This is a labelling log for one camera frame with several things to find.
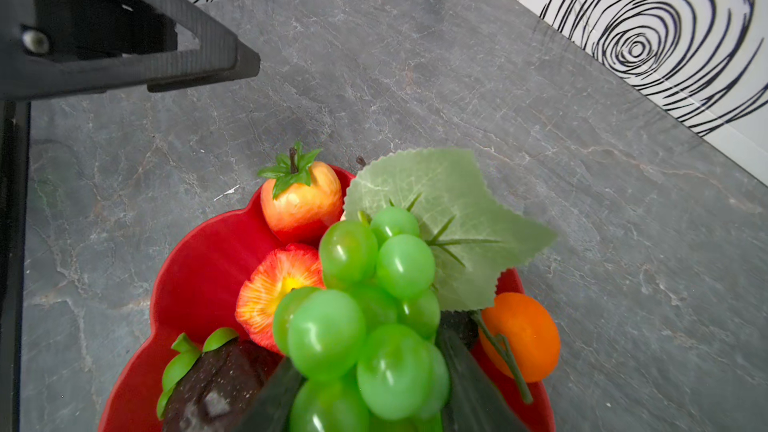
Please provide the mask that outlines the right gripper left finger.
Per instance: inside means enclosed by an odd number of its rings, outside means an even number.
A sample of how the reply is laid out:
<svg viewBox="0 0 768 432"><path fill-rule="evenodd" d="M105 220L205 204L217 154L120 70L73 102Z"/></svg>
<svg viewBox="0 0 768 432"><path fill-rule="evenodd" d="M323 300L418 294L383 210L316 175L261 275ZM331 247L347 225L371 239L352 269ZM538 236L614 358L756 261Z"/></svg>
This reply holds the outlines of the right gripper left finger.
<svg viewBox="0 0 768 432"><path fill-rule="evenodd" d="M284 358L234 431L287 431L294 399L304 382L293 362Z"/></svg>

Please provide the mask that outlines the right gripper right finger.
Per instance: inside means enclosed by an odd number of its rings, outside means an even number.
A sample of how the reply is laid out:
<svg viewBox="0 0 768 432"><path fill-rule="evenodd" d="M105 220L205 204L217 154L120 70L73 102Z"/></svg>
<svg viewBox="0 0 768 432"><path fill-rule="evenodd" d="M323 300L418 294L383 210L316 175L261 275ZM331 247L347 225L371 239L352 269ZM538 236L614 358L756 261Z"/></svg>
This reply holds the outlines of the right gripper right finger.
<svg viewBox="0 0 768 432"><path fill-rule="evenodd" d="M455 332L440 328L436 345L451 380L450 397L441 412L444 431L527 431Z"/></svg>

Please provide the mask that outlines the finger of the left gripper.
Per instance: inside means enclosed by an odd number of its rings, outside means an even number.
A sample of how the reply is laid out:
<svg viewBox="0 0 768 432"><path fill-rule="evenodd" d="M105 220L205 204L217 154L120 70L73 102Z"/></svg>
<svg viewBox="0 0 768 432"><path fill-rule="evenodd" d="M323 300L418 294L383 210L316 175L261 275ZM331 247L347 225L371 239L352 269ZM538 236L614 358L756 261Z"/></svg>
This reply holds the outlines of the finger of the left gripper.
<svg viewBox="0 0 768 432"><path fill-rule="evenodd" d="M188 0L1 0L1 97L247 79L261 57Z"/></svg>

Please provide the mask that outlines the dark purple mangosteen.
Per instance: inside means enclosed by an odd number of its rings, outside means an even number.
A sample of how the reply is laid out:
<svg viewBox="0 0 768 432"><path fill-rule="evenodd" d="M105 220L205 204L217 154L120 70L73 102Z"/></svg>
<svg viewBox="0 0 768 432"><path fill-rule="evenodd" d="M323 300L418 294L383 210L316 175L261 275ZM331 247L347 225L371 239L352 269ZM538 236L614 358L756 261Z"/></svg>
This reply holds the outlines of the dark purple mangosteen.
<svg viewBox="0 0 768 432"><path fill-rule="evenodd" d="M202 347L182 333L172 349L156 406L164 431L234 430L283 359L227 327Z"/></svg>

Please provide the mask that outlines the orange tangerine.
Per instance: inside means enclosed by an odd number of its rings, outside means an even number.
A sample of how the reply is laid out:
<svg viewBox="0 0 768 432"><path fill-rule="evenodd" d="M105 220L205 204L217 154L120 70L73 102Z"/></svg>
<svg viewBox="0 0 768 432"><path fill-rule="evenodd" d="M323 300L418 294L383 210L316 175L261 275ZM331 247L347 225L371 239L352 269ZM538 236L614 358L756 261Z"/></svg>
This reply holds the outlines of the orange tangerine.
<svg viewBox="0 0 768 432"><path fill-rule="evenodd" d="M482 311L483 322L492 336L503 334L511 346L526 383L540 382L557 367L561 341L549 312L535 299L522 293L497 295L494 306Z"/></svg>

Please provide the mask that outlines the red apple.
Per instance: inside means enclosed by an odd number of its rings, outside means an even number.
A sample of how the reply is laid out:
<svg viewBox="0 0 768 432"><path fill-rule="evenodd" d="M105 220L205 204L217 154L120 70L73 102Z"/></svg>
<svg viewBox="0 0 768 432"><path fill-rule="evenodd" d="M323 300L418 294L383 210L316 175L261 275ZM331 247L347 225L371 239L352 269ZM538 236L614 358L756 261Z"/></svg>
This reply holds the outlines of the red apple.
<svg viewBox="0 0 768 432"><path fill-rule="evenodd" d="M280 301L293 289L324 288L318 251L292 243L271 251L240 288L235 319L257 345L278 353L272 325Z"/></svg>

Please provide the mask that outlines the red flower-shaped fruit bowl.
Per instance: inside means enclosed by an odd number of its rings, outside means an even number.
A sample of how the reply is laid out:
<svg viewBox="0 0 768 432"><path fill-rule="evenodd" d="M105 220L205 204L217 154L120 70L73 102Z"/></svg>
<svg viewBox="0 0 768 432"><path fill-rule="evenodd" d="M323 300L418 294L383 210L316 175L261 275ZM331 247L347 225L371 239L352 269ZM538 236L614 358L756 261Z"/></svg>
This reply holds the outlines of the red flower-shaped fruit bowl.
<svg viewBox="0 0 768 432"><path fill-rule="evenodd" d="M240 288L272 250L285 245L264 219L260 193L261 188L245 208L197 226L169 254L156 278L149 305L150 337L117 379L98 431L162 431L156 415L161 377L176 355L172 344L181 333L198 345L221 327L232 328L248 338L234 315ZM459 335L529 431L556 431L544 384L528 384L533 402L525 404L514 379L498 370L478 343L477 325L468 314L443 312L441 326Z"/></svg>

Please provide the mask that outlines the green grape bunch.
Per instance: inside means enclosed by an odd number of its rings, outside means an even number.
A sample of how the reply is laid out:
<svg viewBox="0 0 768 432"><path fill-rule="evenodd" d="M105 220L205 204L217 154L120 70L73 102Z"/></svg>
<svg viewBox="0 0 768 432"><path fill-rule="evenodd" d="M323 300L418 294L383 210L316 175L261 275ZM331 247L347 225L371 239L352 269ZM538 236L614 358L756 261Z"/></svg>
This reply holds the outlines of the green grape bunch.
<svg viewBox="0 0 768 432"><path fill-rule="evenodd" d="M492 336L507 268L555 233L500 204L474 155L455 148L396 152L351 182L345 216L319 243L323 289L279 304L279 350L305 378L287 431L444 431L450 373L436 345L443 312L466 313L478 343L533 402L508 339Z"/></svg>

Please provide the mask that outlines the red strawberry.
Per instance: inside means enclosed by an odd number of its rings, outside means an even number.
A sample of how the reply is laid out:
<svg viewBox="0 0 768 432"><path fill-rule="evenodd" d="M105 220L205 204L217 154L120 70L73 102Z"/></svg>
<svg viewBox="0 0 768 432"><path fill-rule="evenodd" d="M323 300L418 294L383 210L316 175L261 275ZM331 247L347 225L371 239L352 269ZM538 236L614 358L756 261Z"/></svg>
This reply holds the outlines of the red strawberry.
<svg viewBox="0 0 768 432"><path fill-rule="evenodd" d="M275 163L261 168L261 207L267 225L284 243L316 244L343 213L336 172L297 140Z"/></svg>

